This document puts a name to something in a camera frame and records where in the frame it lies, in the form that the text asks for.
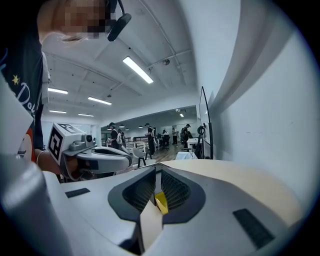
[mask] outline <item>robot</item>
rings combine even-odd
[[[91,134],[67,123],[54,123],[48,151],[65,178],[72,181],[112,176],[132,164],[129,154],[111,147],[97,146]],[[68,161],[76,159],[78,172],[70,170]]]

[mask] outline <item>white wall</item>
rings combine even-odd
[[[197,71],[197,86],[215,96],[235,47],[240,0],[177,0],[188,25]]]
[[[167,90],[163,91],[163,94],[157,93],[152,97],[140,97],[139,104],[137,102],[132,103],[130,98],[124,98],[121,106],[116,114],[111,113],[106,116],[100,125],[106,126],[110,122],[121,122],[123,120],[129,120],[137,117],[151,115],[154,113],[164,112],[172,109],[181,109],[184,107],[195,106],[199,104],[199,95],[196,88],[185,87],[184,89],[172,89],[168,93]]]
[[[206,8],[180,2],[194,46],[198,86],[204,86],[207,97],[220,93],[209,105],[216,157],[269,172],[307,211],[320,178],[320,78],[299,31],[268,6],[261,6],[267,8],[264,16],[254,15],[255,1],[206,0]],[[240,5],[241,14],[251,19],[242,16],[237,28]],[[212,32],[204,26],[206,32],[200,33],[207,19],[215,21]],[[253,38],[246,55],[239,54],[240,46]]]
[[[263,76],[214,122],[224,133],[222,159],[269,171],[307,208],[319,180],[320,84],[304,47],[296,30]]]

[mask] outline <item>office room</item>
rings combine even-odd
[[[10,238],[40,255],[294,250],[320,191],[320,73],[289,14],[264,0],[27,7],[26,32],[1,44]]]

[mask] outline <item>headphone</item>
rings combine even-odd
[[[120,32],[125,28],[125,26],[129,23],[132,16],[129,13],[125,13],[124,6],[121,0],[106,0],[106,4],[110,6],[110,12],[114,13],[117,7],[117,2],[121,8],[122,16],[118,20],[114,20],[111,25],[111,30],[108,35],[108,40],[113,42],[119,36]]]

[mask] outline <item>ceiling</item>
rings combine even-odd
[[[50,87],[68,91],[68,94],[49,92],[45,116],[51,114],[49,110],[56,110],[67,112],[70,117],[89,114],[101,119],[116,111],[121,114],[120,110],[128,106],[141,105],[145,97],[196,87],[191,44],[175,1],[122,2],[132,20],[114,42],[103,36],[66,43],[57,34],[45,40],[43,51],[51,74]],[[148,84],[123,63],[127,56],[154,82]],[[169,65],[162,64],[165,58],[169,58]],[[112,105],[90,101],[88,97]]]

